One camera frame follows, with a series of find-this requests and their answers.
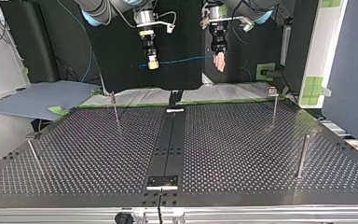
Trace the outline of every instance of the blue cable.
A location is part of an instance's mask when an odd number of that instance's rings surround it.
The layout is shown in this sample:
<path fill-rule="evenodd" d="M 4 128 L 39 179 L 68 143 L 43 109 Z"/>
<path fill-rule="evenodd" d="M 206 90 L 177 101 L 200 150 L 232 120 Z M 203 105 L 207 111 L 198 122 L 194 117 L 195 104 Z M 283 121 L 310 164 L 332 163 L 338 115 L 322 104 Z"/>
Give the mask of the blue cable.
<path fill-rule="evenodd" d="M 175 61 L 160 62 L 159 64 L 184 63 L 184 62 L 191 61 L 191 60 L 206 59 L 206 58 L 212 58 L 212 57 L 213 57 L 212 55 L 209 55 L 209 56 L 197 56 L 197 57 L 186 58 L 186 59 L 175 60 Z M 141 63 L 141 64 L 139 64 L 138 67 L 139 68 L 146 68 L 147 63 Z"/>
<path fill-rule="evenodd" d="M 60 6 L 61 6 L 63 9 L 65 9 L 66 12 L 69 13 L 69 15 L 71 15 L 71 16 L 75 19 L 75 21 L 77 21 L 77 23 L 78 23 L 78 24 L 80 25 L 80 27 L 84 30 L 84 32 L 87 33 L 86 27 L 84 27 L 84 25 L 80 22 L 80 20 L 78 20 L 77 17 L 76 17 L 68 8 L 66 8 L 66 7 L 62 4 L 62 2 L 61 2 L 60 0 L 57 0 L 57 2 L 58 2 L 58 4 L 60 4 Z M 91 65 L 92 65 L 92 45 L 90 45 L 90 47 L 89 47 L 89 66 L 88 66 L 88 68 L 87 68 L 87 70 L 86 70 L 86 73 L 84 74 L 83 78 L 81 79 L 81 82 L 83 82 L 84 79 L 86 78 L 86 76 L 89 74 L 89 71 L 90 71 L 90 69 L 91 69 Z"/>

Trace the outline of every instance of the metal clamp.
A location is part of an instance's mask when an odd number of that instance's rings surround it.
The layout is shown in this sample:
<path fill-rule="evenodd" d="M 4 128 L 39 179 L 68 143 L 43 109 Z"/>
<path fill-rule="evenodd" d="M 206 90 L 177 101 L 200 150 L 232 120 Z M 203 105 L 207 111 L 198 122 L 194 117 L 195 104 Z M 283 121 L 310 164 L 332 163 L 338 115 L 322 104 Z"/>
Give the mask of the metal clamp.
<path fill-rule="evenodd" d="M 255 27 L 255 23 L 251 21 L 249 18 L 244 16 L 238 16 L 238 17 L 227 17 L 227 18 L 220 18 L 220 19 L 213 19 L 210 20 L 208 17 L 202 18 L 202 21 L 200 22 L 200 26 L 202 27 L 202 30 L 205 30 L 208 25 L 210 25 L 213 22 L 219 22 L 219 21 L 240 21 L 242 24 L 244 24 L 243 31 L 249 32 Z"/>
<path fill-rule="evenodd" d="M 167 33 L 172 34 L 173 29 L 175 28 L 175 25 L 166 21 L 153 21 L 153 22 L 147 22 L 137 25 L 136 27 L 145 27 L 145 26 L 154 26 L 154 25 L 165 25 L 167 26 Z"/>

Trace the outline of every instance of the black bracket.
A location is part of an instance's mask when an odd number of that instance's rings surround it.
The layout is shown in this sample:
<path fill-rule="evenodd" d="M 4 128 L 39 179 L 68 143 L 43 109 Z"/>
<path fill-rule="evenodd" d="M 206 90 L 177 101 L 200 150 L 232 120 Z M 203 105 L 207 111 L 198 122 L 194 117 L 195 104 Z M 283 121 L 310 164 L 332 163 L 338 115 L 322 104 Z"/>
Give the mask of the black bracket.
<path fill-rule="evenodd" d="M 182 100 L 183 90 L 180 91 L 171 91 L 170 95 L 170 104 L 168 105 L 167 112 L 175 113 L 175 112 L 183 112 L 184 109 L 177 105 Z"/>

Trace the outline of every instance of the silver bar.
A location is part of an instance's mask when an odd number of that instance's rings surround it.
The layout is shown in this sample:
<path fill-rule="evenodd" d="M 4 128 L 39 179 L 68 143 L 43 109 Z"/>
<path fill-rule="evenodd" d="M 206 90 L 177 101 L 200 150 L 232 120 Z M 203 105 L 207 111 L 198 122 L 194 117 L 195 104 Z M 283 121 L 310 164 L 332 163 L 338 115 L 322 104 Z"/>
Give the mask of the silver bar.
<path fill-rule="evenodd" d="M 39 158 L 37 158 L 37 154 L 36 151 L 34 150 L 34 146 L 32 145 L 31 140 L 28 140 L 28 145 L 30 146 L 30 149 L 32 150 L 32 154 L 34 155 L 34 158 L 37 160 L 37 162 L 39 162 Z"/>
<path fill-rule="evenodd" d="M 302 176 L 302 170 L 304 167 L 304 162 L 305 162 L 305 157 L 307 155 L 307 150 L 308 150 L 308 146 L 310 144 L 310 135 L 306 134 L 304 137 L 304 144 L 301 150 L 301 158 L 300 158 L 300 164 L 298 165 L 298 170 L 297 170 L 297 178 L 301 178 Z"/>
<path fill-rule="evenodd" d="M 275 105 L 274 105 L 274 118 L 275 118 L 275 116 L 277 114 L 278 97 L 279 97 L 279 94 L 276 94 L 276 96 L 275 96 Z"/>

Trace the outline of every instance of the black backdrop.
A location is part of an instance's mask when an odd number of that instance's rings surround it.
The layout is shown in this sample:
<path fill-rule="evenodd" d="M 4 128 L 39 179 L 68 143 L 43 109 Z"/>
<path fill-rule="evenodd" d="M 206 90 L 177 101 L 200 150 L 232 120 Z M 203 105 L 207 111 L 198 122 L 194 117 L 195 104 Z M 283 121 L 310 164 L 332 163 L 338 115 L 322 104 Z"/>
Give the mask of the black backdrop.
<path fill-rule="evenodd" d="M 269 19 L 267 23 L 257 25 L 249 34 L 238 31 L 241 38 L 249 42 L 248 45 L 240 43 L 232 32 L 228 33 L 227 69 L 223 74 L 216 71 L 212 59 L 162 65 L 158 71 L 150 72 L 138 68 L 139 63 L 145 63 L 142 41 L 136 30 L 129 28 L 120 17 L 114 18 L 109 26 L 90 27 L 83 21 L 73 0 L 61 0 L 86 26 L 88 33 L 85 34 L 57 0 L 34 1 L 41 6 L 54 54 L 69 63 L 76 71 L 78 79 L 81 79 L 88 67 L 91 42 L 98 63 L 93 60 L 85 80 L 99 84 L 98 76 L 101 69 L 107 89 L 116 92 L 149 86 L 196 89 L 201 83 L 201 72 L 207 74 L 215 83 L 246 82 L 250 81 L 249 75 L 241 69 L 245 64 L 252 73 L 252 80 L 255 80 L 258 63 L 279 63 L 280 60 L 282 27 L 277 27 L 275 22 Z M 210 34 L 202 31 L 199 26 L 200 9 L 201 0 L 158 1 L 157 12 L 175 10 L 178 13 L 174 34 L 166 34 L 163 27 L 158 29 L 161 61 L 211 54 L 208 51 Z M 133 21 L 130 11 L 126 16 Z M 58 66 L 64 77 L 64 70 L 59 64 Z"/>

